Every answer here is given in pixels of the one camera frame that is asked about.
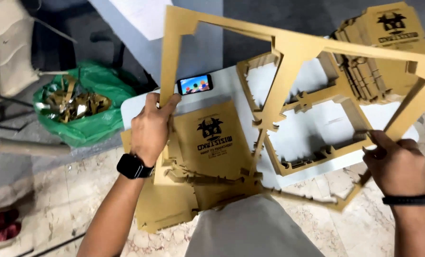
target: marble floor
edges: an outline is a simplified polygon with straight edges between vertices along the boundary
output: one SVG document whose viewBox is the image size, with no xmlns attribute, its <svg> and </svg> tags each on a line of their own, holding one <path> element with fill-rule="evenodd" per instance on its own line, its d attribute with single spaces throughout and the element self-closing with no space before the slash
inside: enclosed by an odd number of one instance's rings
<svg viewBox="0 0 425 257">
<path fill-rule="evenodd" d="M 425 130 L 425 114 L 421 121 Z M 425 154 L 425 132 L 419 144 Z M 33 256 L 86 231 L 117 177 L 115 166 L 122 154 L 122 148 L 113 149 L 1 187 L 0 206 L 11 204 L 29 192 L 34 192 L 34 200 L 21 205 L 24 216 L 21 234 L 0 246 L 0 256 L 15 257 L 34 249 L 28 255 Z M 365 165 L 359 163 L 284 190 L 315 198 L 333 193 L 344 195 L 364 171 Z M 393 256 L 395 225 L 390 208 L 382 204 L 381 197 L 375 182 L 370 181 L 343 213 L 276 200 L 325 256 L 387 257 Z M 197 220 L 198 217 L 157 234 L 138 231 L 134 220 L 122 256 L 183 256 Z M 80 243 L 79 239 L 46 256 L 75 256 Z"/>
</svg>

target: smartphone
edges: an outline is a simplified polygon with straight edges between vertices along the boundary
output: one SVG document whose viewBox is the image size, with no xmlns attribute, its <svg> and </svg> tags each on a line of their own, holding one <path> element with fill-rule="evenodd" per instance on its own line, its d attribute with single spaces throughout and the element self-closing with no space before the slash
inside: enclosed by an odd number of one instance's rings
<svg viewBox="0 0 425 257">
<path fill-rule="evenodd" d="M 212 79 L 210 74 L 190 77 L 178 80 L 178 92 L 181 95 L 189 95 L 193 93 L 212 90 Z"/>
</svg>

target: cartoon cow logo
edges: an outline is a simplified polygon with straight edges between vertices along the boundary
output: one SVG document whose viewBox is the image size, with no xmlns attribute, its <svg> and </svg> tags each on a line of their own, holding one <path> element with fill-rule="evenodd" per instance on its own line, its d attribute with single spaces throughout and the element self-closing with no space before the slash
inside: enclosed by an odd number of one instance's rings
<svg viewBox="0 0 425 257">
<path fill-rule="evenodd" d="M 392 13 L 393 18 L 387 18 L 385 14 L 383 14 L 381 17 L 379 17 L 379 20 L 377 23 L 382 23 L 384 26 L 385 31 L 393 30 L 392 32 L 389 32 L 392 35 L 397 35 L 403 32 L 403 28 L 406 28 L 406 25 L 404 25 L 403 19 L 406 19 L 401 14 Z"/>
<path fill-rule="evenodd" d="M 216 134 L 221 134 L 222 130 L 220 129 L 219 124 L 222 124 L 223 122 L 219 119 L 211 118 L 211 121 L 206 122 L 206 120 L 203 120 L 201 124 L 198 124 L 197 130 L 203 130 L 203 137 L 206 138 L 208 141 L 214 141 L 220 138 L 220 136 L 217 136 Z"/>
</svg>

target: paper sheet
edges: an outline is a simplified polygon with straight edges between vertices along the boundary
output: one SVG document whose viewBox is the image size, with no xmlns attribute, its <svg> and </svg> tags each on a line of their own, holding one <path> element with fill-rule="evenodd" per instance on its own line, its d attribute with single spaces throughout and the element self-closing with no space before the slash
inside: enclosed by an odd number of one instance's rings
<svg viewBox="0 0 425 257">
<path fill-rule="evenodd" d="M 166 5 L 171 0 L 110 0 L 148 40 L 163 38 Z"/>
</svg>

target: black wristband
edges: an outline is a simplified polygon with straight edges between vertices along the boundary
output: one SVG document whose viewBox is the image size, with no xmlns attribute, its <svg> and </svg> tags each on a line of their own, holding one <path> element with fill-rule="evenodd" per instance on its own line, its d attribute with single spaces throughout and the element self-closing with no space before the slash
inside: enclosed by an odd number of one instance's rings
<svg viewBox="0 0 425 257">
<path fill-rule="evenodd" d="M 382 202 L 387 205 L 425 205 L 425 195 L 418 196 L 386 196 Z"/>
</svg>

